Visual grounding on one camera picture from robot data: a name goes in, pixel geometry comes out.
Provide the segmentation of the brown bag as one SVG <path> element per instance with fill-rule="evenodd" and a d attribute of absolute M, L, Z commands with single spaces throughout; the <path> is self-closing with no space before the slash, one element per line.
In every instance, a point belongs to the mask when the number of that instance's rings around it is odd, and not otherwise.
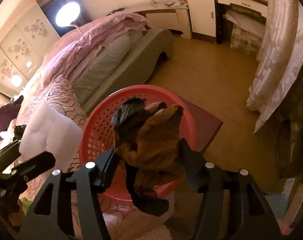
<path fill-rule="evenodd" d="M 156 186 L 182 180 L 179 158 L 180 124 L 184 108 L 163 101 L 146 105 L 145 99 L 125 101 L 111 118 L 115 152 L 126 169 L 126 188 L 142 212 L 160 217 L 169 201 L 158 197 Z"/>

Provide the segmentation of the rose pattern bedspread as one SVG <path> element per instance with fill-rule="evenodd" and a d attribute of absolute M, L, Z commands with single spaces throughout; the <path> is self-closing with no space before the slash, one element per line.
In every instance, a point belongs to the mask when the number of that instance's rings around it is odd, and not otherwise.
<path fill-rule="evenodd" d="M 33 77 L 23 90 L 18 116 L 11 121 L 2 145 L 13 140 L 14 127 L 31 125 L 29 140 L 35 139 L 32 148 L 40 153 L 52 152 L 56 158 L 55 168 L 64 172 L 80 168 L 78 147 L 87 116 L 77 102 L 70 83 L 62 76 L 55 78 L 47 87 L 42 87 L 40 76 Z M 137 207 L 116 204 L 100 196 L 103 217 L 112 239 L 171 239 L 165 222 L 174 212 L 174 194 L 165 197 L 170 209 L 155 217 L 141 212 Z"/>

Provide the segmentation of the white low tv cabinet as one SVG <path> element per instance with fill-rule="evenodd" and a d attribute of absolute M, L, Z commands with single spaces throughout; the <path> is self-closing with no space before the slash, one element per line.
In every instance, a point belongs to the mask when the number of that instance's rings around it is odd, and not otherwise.
<path fill-rule="evenodd" d="M 155 28 L 175 30 L 181 33 L 182 38 L 192 38 L 190 12 L 187 5 L 165 4 L 139 4 L 132 7 L 115 9 L 108 13 L 111 15 L 117 11 L 134 12 L 148 19 Z"/>

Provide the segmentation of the white tall cabinet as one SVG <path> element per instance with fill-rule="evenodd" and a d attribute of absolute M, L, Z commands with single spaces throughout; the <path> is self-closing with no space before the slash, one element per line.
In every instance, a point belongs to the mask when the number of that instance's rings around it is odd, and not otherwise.
<path fill-rule="evenodd" d="M 216 43 L 215 0 L 188 0 L 193 38 Z"/>

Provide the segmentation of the dark red low stool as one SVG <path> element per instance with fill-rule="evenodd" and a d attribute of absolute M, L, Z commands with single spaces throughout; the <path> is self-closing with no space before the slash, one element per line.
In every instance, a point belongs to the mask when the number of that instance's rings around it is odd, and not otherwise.
<path fill-rule="evenodd" d="M 222 127 L 223 122 L 194 103 L 191 103 L 180 96 L 179 98 L 187 106 L 194 118 L 196 127 L 196 148 L 194 150 L 200 153 L 205 153 Z"/>

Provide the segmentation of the purple garment on bed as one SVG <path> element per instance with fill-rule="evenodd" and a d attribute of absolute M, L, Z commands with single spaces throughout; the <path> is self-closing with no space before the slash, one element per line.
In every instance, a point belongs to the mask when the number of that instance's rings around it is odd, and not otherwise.
<path fill-rule="evenodd" d="M 0 108 L 0 133 L 8 129 L 11 121 L 16 119 L 21 108 L 24 96 L 20 96 L 13 103 L 8 103 Z"/>

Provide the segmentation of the clear plastic bag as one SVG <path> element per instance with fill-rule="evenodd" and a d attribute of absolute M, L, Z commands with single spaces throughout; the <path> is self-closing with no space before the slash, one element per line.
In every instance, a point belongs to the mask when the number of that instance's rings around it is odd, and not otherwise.
<path fill-rule="evenodd" d="M 55 168 L 66 171 L 77 153 L 83 130 L 43 100 L 31 115 L 19 152 L 24 161 L 47 151 L 55 157 Z"/>

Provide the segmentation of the black plastic bag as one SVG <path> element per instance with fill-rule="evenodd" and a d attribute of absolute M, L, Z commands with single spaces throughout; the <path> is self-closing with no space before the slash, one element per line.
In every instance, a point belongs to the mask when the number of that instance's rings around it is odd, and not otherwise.
<path fill-rule="evenodd" d="M 26 125 L 19 125 L 14 127 L 13 141 L 21 140 L 26 129 Z"/>

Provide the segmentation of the pink lace curtain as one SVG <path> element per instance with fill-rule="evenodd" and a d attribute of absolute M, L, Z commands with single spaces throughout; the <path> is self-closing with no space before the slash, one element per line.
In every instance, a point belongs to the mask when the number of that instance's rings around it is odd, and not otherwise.
<path fill-rule="evenodd" d="M 258 131 L 280 106 L 303 65 L 303 6 L 299 0 L 268 0 L 266 31 L 257 54 L 247 109 L 258 111 Z"/>

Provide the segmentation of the red plastic mesh trash basket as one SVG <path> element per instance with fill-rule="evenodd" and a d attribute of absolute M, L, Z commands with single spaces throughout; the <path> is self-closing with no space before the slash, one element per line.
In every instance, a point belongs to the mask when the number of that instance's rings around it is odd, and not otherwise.
<path fill-rule="evenodd" d="M 113 126 L 110 119 L 118 107 L 130 98 L 146 99 L 145 104 L 147 105 L 158 101 L 165 102 L 167 106 L 181 105 L 184 108 L 184 114 L 180 124 L 180 137 L 187 140 L 192 150 L 196 150 L 196 126 L 187 104 L 176 94 L 164 88 L 153 85 L 134 85 L 109 95 L 96 106 L 88 117 L 79 147 L 81 165 L 89 161 L 95 161 L 100 153 L 111 148 L 113 144 Z M 103 197 L 120 205 L 133 206 L 131 196 L 126 189 L 125 179 L 125 168 L 119 164 L 111 187 L 103 193 Z M 154 189 L 158 197 L 164 198 L 182 182 L 182 180 L 174 180 L 165 185 L 156 186 Z"/>

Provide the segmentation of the plaid covered dresser stool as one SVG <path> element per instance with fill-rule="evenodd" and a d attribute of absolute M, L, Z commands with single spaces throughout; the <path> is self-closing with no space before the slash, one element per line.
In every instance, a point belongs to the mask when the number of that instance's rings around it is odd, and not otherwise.
<path fill-rule="evenodd" d="M 223 17 L 232 24 L 230 47 L 256 57 L 266 31 L 266 18 L 260 12 L 230 4 Z"/>

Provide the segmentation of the folded pink quilt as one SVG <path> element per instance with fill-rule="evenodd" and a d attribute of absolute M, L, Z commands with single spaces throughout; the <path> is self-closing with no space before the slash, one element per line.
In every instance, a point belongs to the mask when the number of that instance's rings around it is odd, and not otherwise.
<path fill-rule="evenodd" d="M 44 57 L 40 67 L 42 87 L 47 87 L 60 75 L 72 82 L 97 53 L 115 39 L 129 31 L 152 27 L 144 16 L 123 11 L 83 25 L 80 28 L 84 31 L 83 35 L 79 35 L 77 30 L 68 32 L 55 42 Z"/>

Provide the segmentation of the grey bed frame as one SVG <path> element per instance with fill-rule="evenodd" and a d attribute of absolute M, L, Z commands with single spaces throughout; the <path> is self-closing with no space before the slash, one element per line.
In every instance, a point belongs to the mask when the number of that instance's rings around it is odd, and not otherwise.
<path fill-rule="evenodd" d="M 73 81 L 73 91 L 87 116 L 110 94 L 145 84 L 159 57 L 170 59 L 174 39 L 167 29 L 127 33 L 103 48 Z"/>

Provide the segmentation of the white sliding door wardrobe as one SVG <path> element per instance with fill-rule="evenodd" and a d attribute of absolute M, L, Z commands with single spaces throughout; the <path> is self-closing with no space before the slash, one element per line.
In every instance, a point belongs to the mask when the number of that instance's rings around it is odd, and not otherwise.
<path fill-rule="evenodd" d="M 10 98 L 19 94 L 59 38 L 35 3 L 0 43 L 0 93 Z"/>

